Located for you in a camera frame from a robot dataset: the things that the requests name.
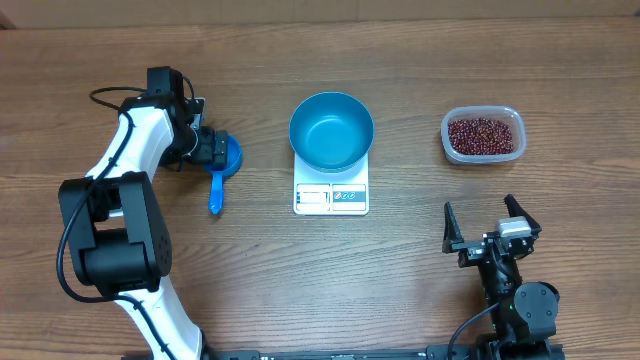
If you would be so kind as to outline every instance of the blue bowl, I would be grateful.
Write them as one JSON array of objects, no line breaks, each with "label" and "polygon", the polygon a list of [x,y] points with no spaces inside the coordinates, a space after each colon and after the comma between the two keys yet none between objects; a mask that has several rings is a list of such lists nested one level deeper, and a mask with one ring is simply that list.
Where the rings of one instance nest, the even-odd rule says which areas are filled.
[{"label": "blue bowl", "polygon": [[293,151],[323,172],[340,172],[355,165],[371,149],[374,132],[367,108],[340,92],[323,92],[303,101],[289,123]]}]

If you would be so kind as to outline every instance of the plastic container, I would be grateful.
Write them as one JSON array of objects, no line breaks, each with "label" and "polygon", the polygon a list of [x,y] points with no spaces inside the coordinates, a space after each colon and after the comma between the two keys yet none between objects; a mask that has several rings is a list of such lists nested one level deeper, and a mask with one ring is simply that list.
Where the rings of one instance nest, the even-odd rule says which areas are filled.
[{"label": "plastic container", "polygon": [[[453,149],[449,141],[449,123],[456,120],[479,117],[499,120],[509,126],[513,136],[512,153],[500,155],[464,155]],[[522,156],[527,147],[527,135],[524,131],[522,117],[517,111],[506,106],[481,105],[455,108],[449,111],[442,120],[440,135],[442,136],[442,146],[444,146],[447,159],[454,164],[461,165],[495,164],[514,161]]]}]

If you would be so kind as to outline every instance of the wooden table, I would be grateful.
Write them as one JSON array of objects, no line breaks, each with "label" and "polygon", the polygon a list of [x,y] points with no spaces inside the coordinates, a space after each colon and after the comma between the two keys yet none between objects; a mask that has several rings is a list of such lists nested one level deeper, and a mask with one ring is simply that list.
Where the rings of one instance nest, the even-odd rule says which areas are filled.
[{"label": "wooden table", "polygon": [[[201,169],[154,180],[173,283],[214,347],[446,343],[486,305],[477,270],[441,253],[443,204],[477,239],[506,217],[501,201],[513,193],[544,227],[519,264],[525,280],[560,290],[553,342],[571,359],[639,358],[638,34],[640,21],[622,18],[0,32],[0,357],[148,349],[117,306],[61,291],[57,190],[98,161],[116,129],[116,114],[87,93],[144,87],[147,67],[171,65],[245,150],[220,218],[207,210]],[[366,217],[291,209],[289,117],[325,90],[355,95],[375,118]],[[447,162],[440,122],[472,104],[520,111],[529,144],[519,161]],[[67,275],[95,294],[68,258]],[[485,319],[460,341],[488,331]]]}]

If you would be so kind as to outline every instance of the kitchen scale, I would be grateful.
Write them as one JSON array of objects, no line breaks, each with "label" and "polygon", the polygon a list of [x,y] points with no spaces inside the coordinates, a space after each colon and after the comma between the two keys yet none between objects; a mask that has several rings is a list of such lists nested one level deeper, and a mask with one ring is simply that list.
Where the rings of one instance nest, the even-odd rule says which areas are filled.
[{"label": "kitchen scale", "polygon": [[295,154],[293,211],[298,215],[366,215],[369,155],[347,170],[328,173],[313,169]]}]

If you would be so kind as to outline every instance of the black cable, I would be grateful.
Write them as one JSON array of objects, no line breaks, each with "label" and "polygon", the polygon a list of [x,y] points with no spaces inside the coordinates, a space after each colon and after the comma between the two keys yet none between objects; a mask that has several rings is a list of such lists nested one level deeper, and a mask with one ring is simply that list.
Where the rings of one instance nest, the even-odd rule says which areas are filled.
[{"label": "black cable", "polygon": [[493,264],[496,266],[496,269],[500,271],[504,276],[508,277],[509,280],[513,281],[514,288],[519,285],[519,281],[516,279],[515,275],[513,275],[504,265],[498,261],[496,257],[496,251],[493,249],[489,250],[491,252],[491,259],[493,260]]},{"label": "black cable", "polygon": [[509,342],[509,340],[508,340],[508,339],[502,339],[502,340],[500,340],[500,341],[496,344],[495,348],[493,349],[493,353],[494,353],[495,355],[499,354],[499,353],[500,353],[500,349],[502,348],[502,346],[504,346],[504,345],[505,345],[506,343],[508,343],[508,342]]},{"label": "black cable", "polygon": [[178,170],[176,172],[181,172],[184,168],[184,155],[180,156],[180,164],[178,165]]},{"label": "black cable", "polygon": [[151,320],[151,317],[147,313],[146,309],[142,306],[142,303],[140,301],[138,301],[138,300],[136,300],[134,298],[131,298],[129,296],[124,296],[124,295],[114,295],[112,297],[86,297],[86,296],[82,296],[82,295],[76,293],[75,291],[73,291],[73,289],[71,289],[71,287],[67,283],[67,280],[66,280],[66,278],[64,276],[64,249],[65,249],[65,247],[67,245],[67,241],[69,240],[69,234],[71,233],[71,229],[73,228],[73,225],[75,224],[76,219],[78,218],[78,215],[80,214],[80,210],[85,205],[85,203],[87,201],[87,198],[89,197],[89,195],[91,195],[93,190],[96,188],[97,184],[99,184],[100,181],[102,179],[104,179],[105,176],[107,176],[109,174],[109,172],[116,166],[116,162],[120,158],[120,155],[124,151],[124,148],[127,146],[127,143],[129,142],[129,139],[131,138],[131,134],[133,133],[134,124],[133,124],[133,119],[131,118],[131,115],[129,115],[129,113],[123,112],[122,109],[117,105],[114,105],[114,104],[108,103],[106,101],[100,100],[100,99],[98,99],[98,98],[96,98],[94,96],[96,94],[100,94],[100,93],[104,93],[104,92],[108,92],[108,91],[118,91],[118,90],[132,90],[132,91],[140,91],[140,92],[146,92],[147,91],[146,89],[140,89],[140,88],[134,88],[134,87],[128,87],[128,86],[117,86],[117,87],[108,87],[108,88],[97,89],[97,90],[92,91],[89,94],[89,97],[94,102],[96,102],[96,103],[98,103],[98,104],[100,104],[102,106],[106,106],[108,108],[117,110],[118,114],[123,114],[127,118],[129,126],[127,127],[127,132],[125,133],[124,139],[122,139],[122,142],[118,146],[118,149],[115,151],[113,156],[109,159],[109,163],[104,168],[104,170],[102,170],[102,172],[100,172],[100,174],[98,176],[96,176],[96,178],[93,180],[93,182],[91,182],[91,184],[87,187],[87,189],[84,191],[84,193],[82,193],[82,195],[80,196],[80,200],[78,201],[78,204],[76,205],[75,209],[71,213],[71,217],[69,218],[69,221],[65,224],[64,231],[62,232],[62,236],[60,237],[60,245],[58,246],[58,254],[57,254],[57,257],[56,257],[56,272],[57,272],[57,275],[58,275],[58,281],[60,282],[60,286],[62,287],[64,292],[67,295],[69,295],[69,297],[71,297],[72,299],[74,299],[76,301],[79,301],[79,302],[82,302],[82,303],[102,303],[102,302],[120,300],[120,301],[126,301],[126,302],[131,303],[133,305],[133,309],[134,310],[140,311],[140,314],[142,315],[142,318],[147,323],[147,326],[149,327],[149,330],[151,331],[151,334],[153,335],[154,339],[160,345],[160,350],[162,352],[164,352],[165,354],[167,354],[167,357],[169,357],[170,360],[177,360],[176,357],[171,352],[171,350],[169,350],[169,348],[167,347],[167,344],[165,344],[162,341],[162,338],[160,337],[160,334],[158,333],[158,330],[156,329],[155,325],[153,324],[153,321]]},{"label": "black cable", "polygon": [[[197,105],[196,104],[196,93],[193,91],[193,85],[191,85],[191,80],[189,80],[189,78],[184,76],[184,75],[182,75],[182,78],[184,79],[184,81],[187,82],[187,85],[189,85],[189,89],[191,90],[191,102],[193,103],[193,106],[196,106]],[[194,107],[193,110],[192,110],[193,114],[196,113],[195,109],[196,108]]]},{"label": "black cable", "polygon": [[447,358],[449,360],[453,360],[453,344],[456,342],[456,339],[458,339],[458,336],[460,336],[460,333],[462,333],[462,331],[464,329],[466,329],[467,326],[471,325],[474,321],[480,319],[481,317],[483,317],[487,313],[491,312],[493,309],[497,308],[498,305],[500,305],[500,303],[495,303],[495,304],[489,306],[488,308],[486,308],[486,309],[482,310],[481,312],[477,313],[476,315],[474,315],[471,319],[465,321],[464,324],[460,325],[458,330],[456,330],[456,332],[453,333],[453,336],[451,337],[451,340],[449,340],[449,346],[447,347]]}]

